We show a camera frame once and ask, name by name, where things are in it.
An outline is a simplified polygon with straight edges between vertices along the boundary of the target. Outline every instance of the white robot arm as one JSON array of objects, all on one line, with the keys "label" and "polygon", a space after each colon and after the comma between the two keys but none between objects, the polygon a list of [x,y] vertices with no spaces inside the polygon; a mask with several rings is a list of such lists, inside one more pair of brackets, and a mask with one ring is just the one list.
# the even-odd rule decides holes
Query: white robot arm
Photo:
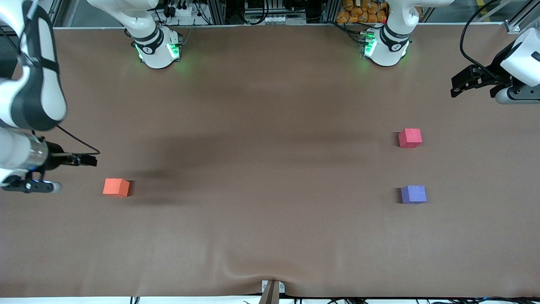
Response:
[{"label": "white robot arm", "polygon": [[472,64],[452,77],[452,97],[469,89],[495,85],[500,104],[540,103],[540,17],[495,56],[487,67]]},{"label": "white robot arm", "polygon": [[126,27],[139,51],[139,57],[150,68],[162,69],[180,57],[177,32],[157,26],[148,10],[158,5],[158,0],[87,0]]},{"label": "white robot arm", "polygon": [[[0,79],[0,187],[7,191],[53,193],[60,184],[43,179],[61,164],[95,166],[91,155],[65,153],[34,135],[65,118],[67,107],[60,86],[58,58],[51,22],[37,1],[0,1],[0,21],[20,39],[18,80]],[[31,130],[32,134],[17,129]],[[33,173],[40,173],[37,180]]]},{"label": "white robot arm", "polygon": [[370,29],[372,37],[364,48],[364,56],[383,67],[399,62],[405,56],[410,35],[419,21],[415,6],[436,8],[450,5],[454,0],[387,0],[390,14],[387,22]]}]

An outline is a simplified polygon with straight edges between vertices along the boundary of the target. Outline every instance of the purple cube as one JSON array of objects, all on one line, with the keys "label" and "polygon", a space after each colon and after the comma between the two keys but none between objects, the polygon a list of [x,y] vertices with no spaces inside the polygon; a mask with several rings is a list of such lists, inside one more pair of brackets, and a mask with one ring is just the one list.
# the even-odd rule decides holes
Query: purple cube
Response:
[{"label": "purple cube", "polygon": [[428,201],[424,186],[406,186],[401,188],[401,199],[404,204],[421,204]]}]

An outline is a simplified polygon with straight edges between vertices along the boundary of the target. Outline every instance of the table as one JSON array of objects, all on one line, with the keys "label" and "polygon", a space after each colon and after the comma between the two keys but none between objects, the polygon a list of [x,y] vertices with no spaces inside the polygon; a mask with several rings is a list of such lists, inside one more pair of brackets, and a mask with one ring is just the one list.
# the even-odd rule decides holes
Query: table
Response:
[{"label": "table", "polygon": [[[382,68],[334,27],[194,29],[151,70],[121,30],[57,30],[63,126],[103,151],[0,193],[0,295],[538,296],[540,107],[450,98],[461,26]],[[474,25],[488,64],[514,36]],[[401,149],[396,134],[420,128]],[[49,141],[84,147],[53,131]],[[101,194],[107,177],[133,195]],[[400,204],[426,186],[429,202]]]}]

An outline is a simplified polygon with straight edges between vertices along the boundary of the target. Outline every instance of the foam block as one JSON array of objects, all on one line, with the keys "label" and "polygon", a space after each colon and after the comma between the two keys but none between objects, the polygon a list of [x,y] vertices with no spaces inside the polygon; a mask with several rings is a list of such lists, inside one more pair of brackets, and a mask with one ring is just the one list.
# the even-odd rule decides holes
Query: foam block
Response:
[{"label": "foam block", "polygon": [[103,194],[111,197],[128,197],[130,183],[123,179],[105,179]]},{"label": "foam block", "polygon": [[421,204],[428,201],[424,186],[406,186],[401,188],[401,199],[404,204]]},{"label": "foam block", "polygon": [[420,129],[404,129],[399,138],[401,148],[416,148],[422,143]]}]

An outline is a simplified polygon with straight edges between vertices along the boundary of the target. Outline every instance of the red cube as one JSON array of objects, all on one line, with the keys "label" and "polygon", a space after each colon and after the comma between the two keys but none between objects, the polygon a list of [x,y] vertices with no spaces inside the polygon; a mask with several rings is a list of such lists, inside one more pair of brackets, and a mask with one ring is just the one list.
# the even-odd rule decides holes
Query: red cube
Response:
[{"label": "red cube", "polygon": [[401,148],[416,148],[422,143],[420,129],[404,129],[399,138]]},{"label": "red cube", "polygon": [[103,194],[112,197],[128,197],[130,183],[124,179],[105,179]]}]

